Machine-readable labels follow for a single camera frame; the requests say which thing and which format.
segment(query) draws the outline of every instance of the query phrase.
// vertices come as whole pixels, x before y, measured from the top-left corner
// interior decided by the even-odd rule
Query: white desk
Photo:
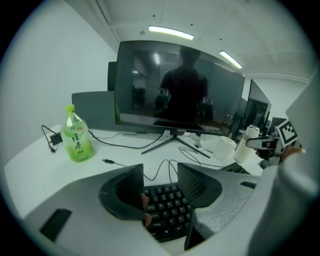
[[[52,130],[59,132],[60,126],[56,125]],[[96,137],[112,137],[116,134],[114,131],[101,130],[93,130],[93,133]],[[159,134],[138,134],[136,136],[120,134],[115,138],[106,139],[105,141],[113,144],[141,147],[151,143],[158,136]],[[190,137],[181,136],[180,138],[191,145],[195,143]],[[163,142],[163,140],[158,140],[148,148]],[[10,195],[22,219],[67,184],[82,178],[121,168],[121,166],[116,164],[104,163],[103,159],[109,159],[125,166],[142,163],[144,165],[144,174],[150,179],[153,179],[159,165],[164,159],[196,164],[181,154],[179,147],[184,147],[184,145],[176,141],[144,155],[142,155],[141,152],[146,149],[109,146],[95,139],[92,139],[92,145],[95,151],[94,157],[82,163],[75,163],[70,160],[62,143],[58,145],[56,153],[52,153],[43,136],[17,154],[4,167]],[[195,155],[201,163],[217,166],[227,166],[235,161],[233,158],[234,153],[231,153],[225,161],[217,160],[207,151],[205,151],[205,153],[209,154],[211,158],[208,159],[200,154],[193,155]],[[260,176],[263,171],[258,165],[260,160],[252,150],[250,157],[241,165],[252,175]],[[177,175],[172,168],[171,180],[172,182],[178,181]],[[144,178],[145,186],[168,183],[170,183],[168,162],[163,163],[154,181],[149,181]]]

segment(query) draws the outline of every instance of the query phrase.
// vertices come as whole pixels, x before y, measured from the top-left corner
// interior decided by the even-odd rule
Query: ceiling
[[[72,3],[84,17],[79,7],[74,6],[79,1],[65,1]],[[273,0],[83,0],[82,3],[95,10],[93,15],[100,23],[103,20],[105,31],[111,32],[117,42],[176,43],[227,62],[219,54],[225,50],[242,65],[241,72],[249,76],[281,74],[307,81],[317,64],[316,54],[299,24],[285,7]],[[194,39],[149,32],[149,25],[183,31],[194,35]]]

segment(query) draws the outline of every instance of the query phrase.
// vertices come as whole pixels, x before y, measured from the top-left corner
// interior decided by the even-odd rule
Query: monitor stand
[[[148,149],[148,150],[146,150],[146,151],[143,151],[143,152],[141,153],[141,155],[144,155],[144,154],[146,154],[146,153],[148,153],[148,152],[150,152],[150,151],[156,150],[156,149],[158,149],[158,148],[160,148],[160,147],[162,147],[162,146],[164,146],[164,145],[166,145],[166,144],[168,144],[168,143],[170,143],[170,142],[174,142],[174,141],[180,142],[181,144],[183,144],[183,145],[185,145],[186,147],[188,147],[188,148],[190,148],[190,149],[198,152],[199,154],[205,156],[206,158],[210,158],[210,156],[208,156],[207,154],[201,152],[200,150],[198,150],[198,149],[195,148],[194,146],[191,146],[190,144],[184,142],[182,139],[178,138],[178,135],[177,135],[177,134],[174,134],[172,138],[170,138],[170,139],[168,139],[168,140],[160,143],[159,145],[156,145],[156,146],[154,146],[154,147],[152,147],[152,148],[150,148],[150,149]]]

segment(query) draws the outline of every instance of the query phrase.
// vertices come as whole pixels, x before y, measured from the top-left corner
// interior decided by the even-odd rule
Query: power adapter
[[[60,132],[54,134],[54,135],[51,135],[50,136],[50,139],[51,139],[51,143],[53,146],[59,144],[60,142],[62,142],[62,138],[61,138],[61,134]]]

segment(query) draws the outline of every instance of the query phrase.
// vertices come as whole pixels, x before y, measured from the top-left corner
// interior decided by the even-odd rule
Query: white thermos
[[[245,134],[243,135],[239,145],[237,146],[234,159],[240,163],[243,163],[249,156],[250,152],[253,150],[246,146],[246,142],[248,139],[257,138],[259,136],[260,129],[254,125],[249,125],[246,128]]]

